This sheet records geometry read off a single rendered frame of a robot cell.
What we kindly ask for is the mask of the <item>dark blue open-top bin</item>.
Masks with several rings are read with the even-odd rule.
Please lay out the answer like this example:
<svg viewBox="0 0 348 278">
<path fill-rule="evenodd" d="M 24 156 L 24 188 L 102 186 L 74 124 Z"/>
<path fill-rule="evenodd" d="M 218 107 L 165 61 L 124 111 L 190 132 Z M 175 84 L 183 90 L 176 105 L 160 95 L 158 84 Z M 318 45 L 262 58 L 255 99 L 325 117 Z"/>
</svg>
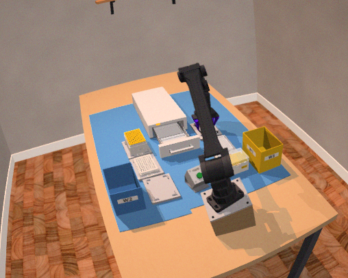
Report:
<svg viewBox="0 0 348 278">
<path fill-rule="evenodd" d="M 146 209 L 142 187 L 131 162 L 102 170 L 117 216 Z"/>
</svg>

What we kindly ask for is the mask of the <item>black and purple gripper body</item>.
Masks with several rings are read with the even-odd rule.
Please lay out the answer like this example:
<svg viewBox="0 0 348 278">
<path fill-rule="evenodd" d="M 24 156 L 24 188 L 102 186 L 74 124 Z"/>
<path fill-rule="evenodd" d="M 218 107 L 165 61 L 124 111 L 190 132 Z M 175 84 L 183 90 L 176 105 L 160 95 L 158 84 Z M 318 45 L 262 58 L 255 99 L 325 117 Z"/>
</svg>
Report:
<svg viewBox="0 0 348 278">
<path fill-rule="evenodd" d="M 219 117 L 218 113 L 213 108 L 211 108 L 210 113 L 211 113 L 212 118 Z M 195 111 L 194 111 L 194 114 L 192 114 L 191 116 L 193 117 L 194 120 L 197 119 L 197 115 L 196 115 Z"/>
</svg>

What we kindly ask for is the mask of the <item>blue bench mat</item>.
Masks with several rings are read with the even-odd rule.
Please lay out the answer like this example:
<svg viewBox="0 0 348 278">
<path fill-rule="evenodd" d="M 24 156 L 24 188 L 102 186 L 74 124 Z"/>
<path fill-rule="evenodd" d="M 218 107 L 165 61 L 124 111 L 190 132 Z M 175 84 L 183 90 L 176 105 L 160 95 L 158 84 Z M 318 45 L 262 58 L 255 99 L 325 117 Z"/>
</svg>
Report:
<svg viewBox="0 0 348 278">
<path fill-rule="evenodd" d="M 170 96 L 186 115 L 188 128 L 186 132 L 190 137 L 196 136 L 196 133 L 190 126 L 190 124 L 194 123 L 191 115 L 194 114 L 195 108 L 189 90 L 170 94 Z M 249 130 L 211 94 L 210 102 L 211 108 L 214 108 L 219 115 L 219 119 L 215 125 L 223 135 L 226 135 L 236 149 L 242 148 L 243 132 Z M 210 187 L 195 193 L 185 183 L 184 177 L 188 169 L 200 165 L 198 155 L 204 154 L 203 140 L 200 141 L 199 149 L 161 158 L 158 147 L 160 143 L 157 138 L 149 138 L 133 103 L 91 114 L 89 115 L 89 119 L 105 188 L 120 232 L 192 214 L 190 209 L 204 205 L 201 192 L 212 189 L 210 183 L 208 183 Z M 144 183 L 140 181 L 146 209 L 117 216 L 111 202 L 102 169 L 129 162 L 122 142 L 125 141 L 124 132 L 135 129 L 140 129 L 164 174 L 170 174 L 181 194 L 181 198 L 152 205 Z M 249 170 L 235 174 L 230 179 L 234 180 L 240 177 L 247 193 L 250 193 L 290 175 L 281 164 L 259 174 L 249 163 Z"/>
</svg>

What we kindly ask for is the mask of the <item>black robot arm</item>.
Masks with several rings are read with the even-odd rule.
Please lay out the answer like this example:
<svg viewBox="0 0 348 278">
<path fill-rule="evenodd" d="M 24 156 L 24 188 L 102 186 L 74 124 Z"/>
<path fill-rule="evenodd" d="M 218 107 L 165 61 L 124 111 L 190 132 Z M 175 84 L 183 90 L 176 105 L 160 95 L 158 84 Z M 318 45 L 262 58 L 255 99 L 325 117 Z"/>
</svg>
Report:
<svg viewBox="0 0 348 278">
<path fill-rule="evenodd" d="M 208 106 L 210 89 L 207 80 L 204 79 L 208 74 L 204 65 L 200 67 L 201 69 L 196 63 L 178 68 L 177 76 L 181 83 L 186 82 L 188 85 L 203 137 L 204 154 L 198 155 L 198 158 L 203 180 L 205 184 L 211 183 L 212 186 L 212 193 L 206 200 L 213 210 L 219 213 L 243 198 L 244 192 L 234 182 L 231 182 L 230 177 L 234 176 L 234 171 L 229 151 L 227 147 L 222 148 L 217 137 Z M 206 158 L 216 155 L 221 156 L 206 160 Z"/>
</svg>

